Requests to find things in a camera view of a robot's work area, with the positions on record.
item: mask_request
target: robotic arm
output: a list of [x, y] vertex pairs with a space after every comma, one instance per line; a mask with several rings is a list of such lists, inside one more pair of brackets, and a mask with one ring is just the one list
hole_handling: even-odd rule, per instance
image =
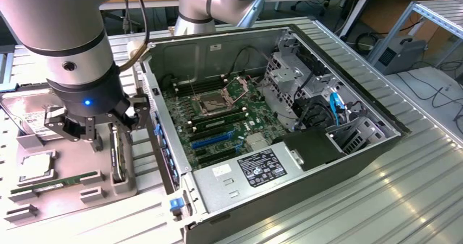
[[[46, 126], [71, 141], [95, 141], [95, 125], [114, 123], [130, 133], [145, 127], [150, 104], [138, 91], [123, 92], [99, 6], [108, 0], [0, 0], [0, 11], [24, 46], [38, 56], [32, 72], [43, 72], [64, 108], [47, 110]], [[250, 27], [265, 0], [181, 0], [177, 35], [214, 31], [213, 17]], [[126, 115], [134, 105], [135, 118]]]

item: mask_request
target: blue latch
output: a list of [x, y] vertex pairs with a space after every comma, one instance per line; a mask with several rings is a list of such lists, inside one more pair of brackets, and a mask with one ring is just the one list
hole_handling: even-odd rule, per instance
[[170, 202], [171, 202], [171, 211], [181, 210], [186, 206], [183, 198], [174, 199]]

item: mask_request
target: metal table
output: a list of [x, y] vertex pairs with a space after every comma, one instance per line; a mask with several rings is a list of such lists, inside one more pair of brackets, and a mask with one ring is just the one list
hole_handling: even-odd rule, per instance
[[[437, 25], [439, 25], [459, 38], [458, 42], [454, 43], [453, 47], [445, 53], [437, 66], [446, 60], [453, 51], [461, 45], [463, 41], [463, 0], [411, 2], [386, 39], [379, 43], [374, 51], [370, 53], [369, 62], [371, 63], [371, 65], [375, 65], [375, 63], [378, 62], [378, 59], [383, 55], [393, 38], [397, 36], [402, 26], [409, 21], [413, 12], [419, 13], [423, 17], [426, 17], [430, 21], [433, 21]], [[414, 34], [422, 25], [423, 22], [417, 25], [410, 33]]]
[[[291, 18], [262, 21], [257, 26], [283, 23], [305, 30], [413, 134], [358, 176], [221, 243], [462, 243], [461, 140], [318, 21]], [[218, 29], [234, 28], [222, 25]], [[151, 37], [169, 35], [161, 31]], [[143, 39], [143, 34], [110, 39], [116, 60], [123, 61], [127, 42]], [[27, 79], [28, 63], [27, 50], [18, 47], [15, 79]], [[169, 212], [162, 208], [166, 192], [159, 171], [150, 171], [137, 181], [142, 193], [135, 197], [10, 230], [7, 239], [30, 235], [35, 242], [182, 243], [181, 232], [169, 227]]]

